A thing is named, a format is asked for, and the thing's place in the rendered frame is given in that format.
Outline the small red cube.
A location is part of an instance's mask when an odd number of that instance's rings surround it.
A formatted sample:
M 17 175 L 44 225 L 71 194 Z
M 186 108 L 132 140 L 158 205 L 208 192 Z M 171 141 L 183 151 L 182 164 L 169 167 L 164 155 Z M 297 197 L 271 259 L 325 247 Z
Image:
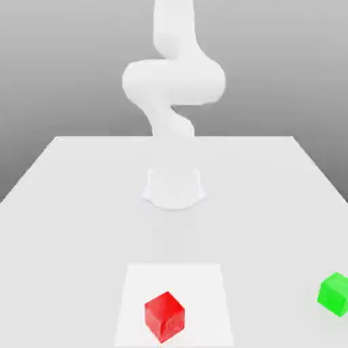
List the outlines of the small red cube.
M 170 293 L 165 292 L 144 304 L 145 324 L 164 343 L 185 328 L 185 309 Z

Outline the small green cube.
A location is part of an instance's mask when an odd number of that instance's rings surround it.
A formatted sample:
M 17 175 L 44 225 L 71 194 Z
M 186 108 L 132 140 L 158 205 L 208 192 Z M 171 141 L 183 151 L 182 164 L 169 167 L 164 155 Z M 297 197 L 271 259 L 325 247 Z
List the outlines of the small green cube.
M 348 277 L 332 273 L 320 285 L 317 302 L 338 317 L 348 312 Z

